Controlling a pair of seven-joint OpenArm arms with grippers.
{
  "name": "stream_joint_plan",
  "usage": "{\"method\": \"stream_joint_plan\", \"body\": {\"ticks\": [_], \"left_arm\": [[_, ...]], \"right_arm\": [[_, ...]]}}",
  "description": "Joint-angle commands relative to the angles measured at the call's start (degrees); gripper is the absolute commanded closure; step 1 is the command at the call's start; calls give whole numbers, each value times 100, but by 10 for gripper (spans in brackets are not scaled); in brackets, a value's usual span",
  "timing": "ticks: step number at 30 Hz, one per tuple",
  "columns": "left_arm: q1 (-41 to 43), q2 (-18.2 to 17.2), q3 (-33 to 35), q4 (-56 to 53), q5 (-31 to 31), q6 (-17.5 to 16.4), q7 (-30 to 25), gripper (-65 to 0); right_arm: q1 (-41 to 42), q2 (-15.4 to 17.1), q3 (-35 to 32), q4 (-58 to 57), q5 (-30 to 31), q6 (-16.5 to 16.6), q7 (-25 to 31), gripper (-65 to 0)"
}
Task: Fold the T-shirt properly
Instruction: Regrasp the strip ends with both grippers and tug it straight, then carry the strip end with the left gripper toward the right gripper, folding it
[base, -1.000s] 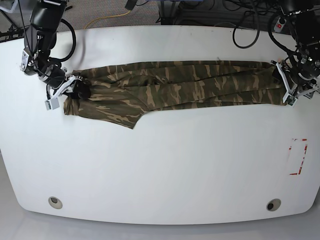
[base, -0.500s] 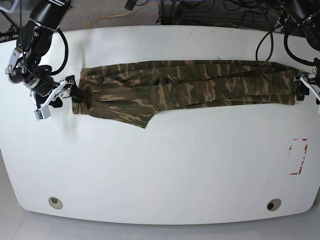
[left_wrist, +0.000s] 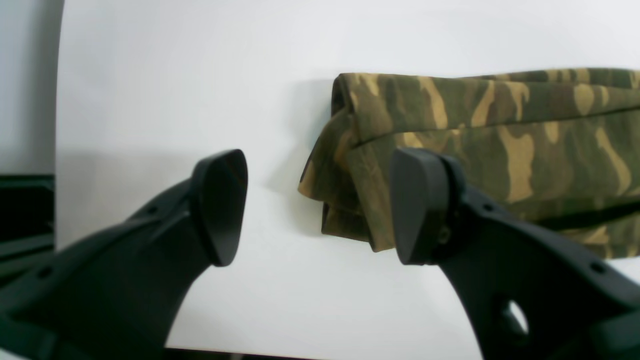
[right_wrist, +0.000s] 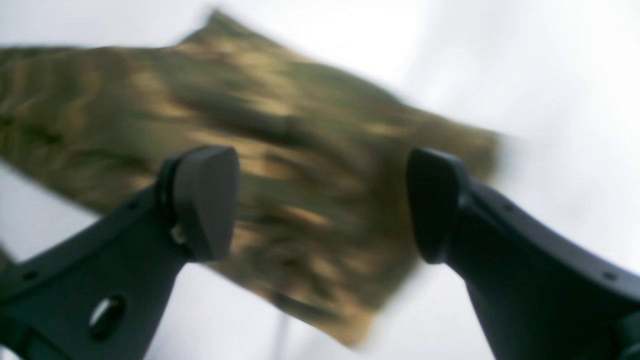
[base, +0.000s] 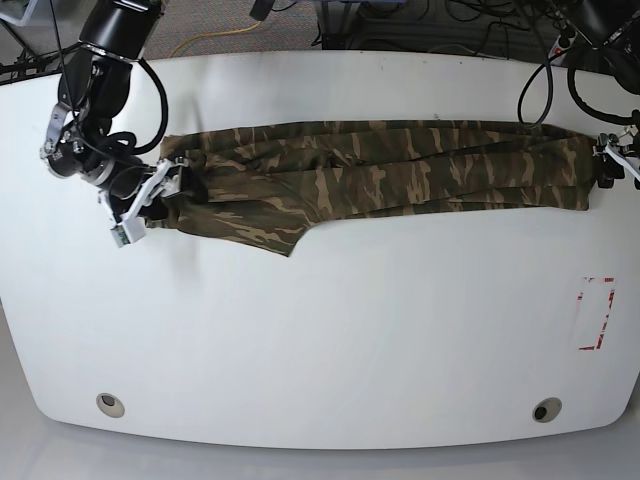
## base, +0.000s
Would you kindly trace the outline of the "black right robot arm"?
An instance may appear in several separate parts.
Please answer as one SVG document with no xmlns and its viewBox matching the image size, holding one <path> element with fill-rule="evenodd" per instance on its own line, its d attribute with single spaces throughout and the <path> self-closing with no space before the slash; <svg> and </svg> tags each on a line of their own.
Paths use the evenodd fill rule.
<svg viewBox="0 0 640 480">
<path fill-rule="evenodd" d="M 190 164 L 177 155 L 155 165 L 141 158 L 161 145 L 169 123 L 166 89 L 143 57 L 164 10 L 162 1 L 96 3 L 78 49 L 61 62 L 57 103 L 41 148 L 51 174 L 78 176 L 98 189 L 118 230 L 130 220 L 175 229 L 183 205 L 206 199 Z M 145 143 L 131 131 L 112 129 L 129 98 L 135 65 L 149 76 L 160 100 L 157 132 Z"/>
</svg>

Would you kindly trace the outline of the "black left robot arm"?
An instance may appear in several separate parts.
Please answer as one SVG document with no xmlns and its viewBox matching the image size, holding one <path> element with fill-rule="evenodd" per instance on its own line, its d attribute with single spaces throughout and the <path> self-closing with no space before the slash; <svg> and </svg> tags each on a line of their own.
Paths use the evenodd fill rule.
<svg viewBox="0 0 640 480">
<path fill-rule="evenodd" d="M 613 77 L 627 92 L 639 93 L 639 3 L 637 1 L 565 1 L 559 6 L 567 23 L 579 33 L 585 44 L 578 48 L 575 60 L 567 68 L 567 86 L 576 106 L 588 116 L 625 128 L 627 134 L 639 128 L 639 111 L 628 116 L 601 112 L 589 106 L 576 87 L 577 65 L 587 51 L 601 54 Z M 602 134 L 595 147 L 603 171 L 598 185 L 609 188 L 616 179 L 631 174 L 639 184 L 639 133 L 631 134 L 628 145 L 616 134 Z"/>
</svg>

